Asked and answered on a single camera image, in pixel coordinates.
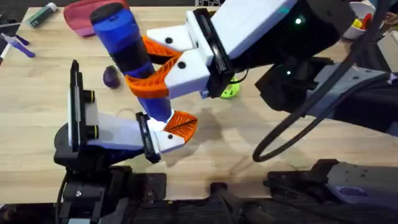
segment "blue bottle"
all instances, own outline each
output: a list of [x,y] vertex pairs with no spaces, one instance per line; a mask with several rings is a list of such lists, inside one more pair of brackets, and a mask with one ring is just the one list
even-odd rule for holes
[[[96,35],[124,75],[147,78],[155,72],[130,10],[120,3],[111,3],[96,9],[90,20]],[[157,121],[167,121],[170,118],[170,100],[138,100],[146,113]]]

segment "green object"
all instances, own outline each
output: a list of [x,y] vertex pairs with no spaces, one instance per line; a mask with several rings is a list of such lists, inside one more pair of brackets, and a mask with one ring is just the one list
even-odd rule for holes
[[232,97],[236,96],[239,92],[240,86],[239,84],[229,84],[224,90],[223,94],[221,94],[220,98],[224,100],[229,100]]
[[38,12],[36,12],[33,16],[30,16],[26,21],[26,23],[28,23],[28,25],[30,25],[32,28],[36,28],[40,26],[46,19],[48,19],[57,10],[58,8],[54,3],[52,2],[48,3]]

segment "purple pen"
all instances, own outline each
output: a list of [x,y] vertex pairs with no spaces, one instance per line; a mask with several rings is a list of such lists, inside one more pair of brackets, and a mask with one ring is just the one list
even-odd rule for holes
[[16,49],[20,50],[21,52],[23,52],[24,54],[26,54],[26,56],[32,58],[35,57],[35,53],[31,52],[30,50],[28,50],[25,46],[23,46],[15,37],[9,37],[6,34],[1,34],[2,37],[4,38],[4,40],[12,45],[13,47],[15,47]]

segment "green marker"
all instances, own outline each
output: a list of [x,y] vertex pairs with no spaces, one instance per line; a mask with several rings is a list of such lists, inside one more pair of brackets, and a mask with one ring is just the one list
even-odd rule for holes
[[50,2],[31,16],[26,23],[28,23],[32,28],[37,28],[57,10],[58,7],[54,3]]

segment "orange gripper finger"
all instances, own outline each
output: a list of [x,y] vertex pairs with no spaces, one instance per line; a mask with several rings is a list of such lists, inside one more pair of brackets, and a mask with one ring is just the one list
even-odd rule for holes
[[176,57],[181,56],[181,52],[165,47],[153,40],[150,40],[147,36],[142,36],[142,40],[144,41],[145,48],[147,49],[148,54],[158,55],[162,57]]
[[197,130],[198,119],[182,111],[174,111],[174,115],[167,123],[164,131],[183,137],[187,143]]
[[164,79],[179,56],[171,58],[158,71],[148,78],[133,78],[125,76],[125,81],[134,95],[141,98],[161,98],[169,95]]

